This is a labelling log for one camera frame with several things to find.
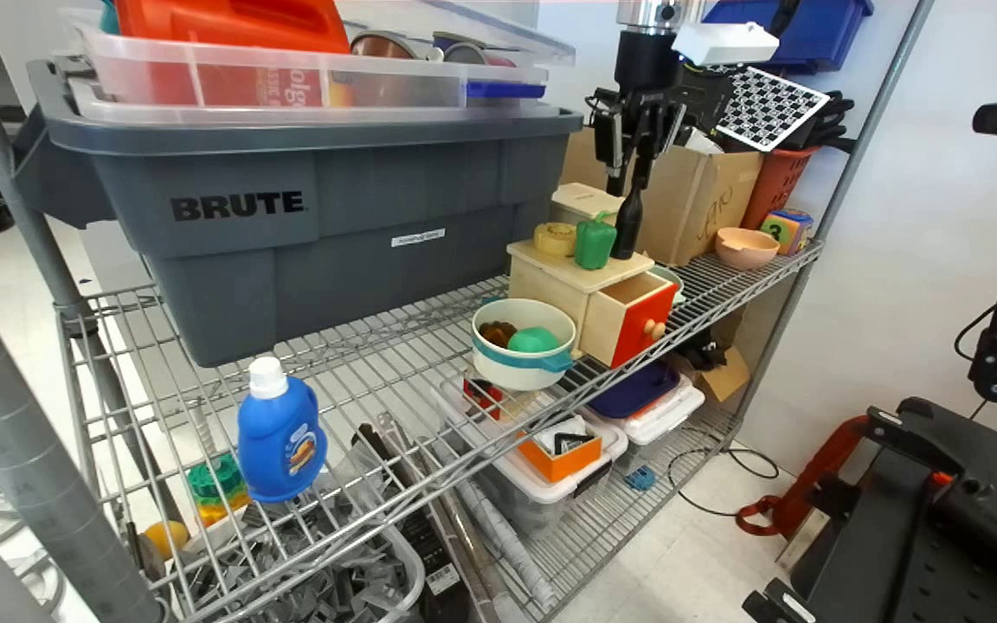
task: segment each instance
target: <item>gray storage bin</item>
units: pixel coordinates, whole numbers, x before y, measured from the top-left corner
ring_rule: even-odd
[[[40,114],[24,131],[22,187],[77,224],[117,217],[196,365],[493,277],[506,241],[548,217],[579,128],[567,110],[332,128],[98,126],[68,103],[73,72],[77,64],[31,64]]]

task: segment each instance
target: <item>bottle cap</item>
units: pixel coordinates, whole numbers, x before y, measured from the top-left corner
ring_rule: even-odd
[[[256,356],[249,365],[249,394],[258,403],[287,394],[287,373],[277,356]]]

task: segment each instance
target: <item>small box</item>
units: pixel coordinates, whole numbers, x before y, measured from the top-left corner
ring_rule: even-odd
[[[622,366],[668,332],[677,284],[638,272],[588,299],[581,354],[604,366]]]
[[[510,253],[510,294],[535,299],[560,309],[574,322],[574,332],[585,332],[585,316],[594,290],[640,277],[653,266],[647,255],[638,253],[631,259],[610,259],[603,269],[581,269],[572,259],[548,263],[533,255],[529,241],[511,241],[506,246],[506,253]]]
[[[737,398],[749,384],[749,365],[740,356],[740,349],[728,349],[728,365],[712,366],[712,371],[699,371],[699,388],[705,390],[705,398],[721,407],[729,405],[729,398]]]

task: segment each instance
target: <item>plastic bin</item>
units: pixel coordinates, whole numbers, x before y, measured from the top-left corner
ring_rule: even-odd
[[[548,217],[579,114],[332,128],[135,128],[82,120],[73,64],[31,64],[18,185],[117,217],[196,365],[409,304],[506,266],[506,241]],[[79,187],[102,201],[79,210]]]
[[[737,23],[753,22],[770,29],[783,0],[721,0],[705,22]],[[854,33],[874,14],[871,0],[798,0],[785,33],[776,33],[780,52],[770,67],[780,68],[842,68]]]
[[[631,450],[640,450],[677,431],[693,413],[699,413],[702,403],[705,394],[687,376],[677,373],[677,384],[668,394],[632,413],[631,418],[590,416],[590,422],[615,425],[619,432],[631,436]]]
[[[626,454],[626,436],[619,431],[594,425],[594,432],[603,436],[604,454],[565,482],[543,482],[521,456],[506,454],[493,466],[480,472],[477,486],[521,537],[543,537],[565,524],[572,503],[590,494],[610,474],[610,464]]]
[[[567,515],[572,500],[590,494],[590,488],[610,474],[610,464],[631,450],[626,432],[588,418],[588,431],[603,436],[604,454],[560,482],[543,482],[518,454],[493,454],[490,448],[500,432],[518,431],[526,413],[500,407],[498,422],[477,418],[469,425],[466,413],[477,407],[463,403],[458,384],[436,388],[431,403],[458,425],[466,448],[487,448],[493,464],[477,474],[477,486],[521,537],[543,537],[549,526],[556,526]]]
[[[548,72],[117,37],[79,29],[108,97],[180,108],[469,108],[538,102]]]

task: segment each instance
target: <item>cardboard box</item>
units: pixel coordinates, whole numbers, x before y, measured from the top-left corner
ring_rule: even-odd
[[[737,346],[729,346],[724,366],[695,371],[684,356],[671,354],[665,356],[668,366],[693,376],[693,384],[712,403],[716,407],[728,407],[752,381],[749,360]]]
[[[758,154],[705,155],[671,144],[653,159],[638,249],[659,263],[684,266],[708,249],[716,228],[740,224],[758,177]],[[585,128],[567,138],[560,185],[604,185],[594,131]]]

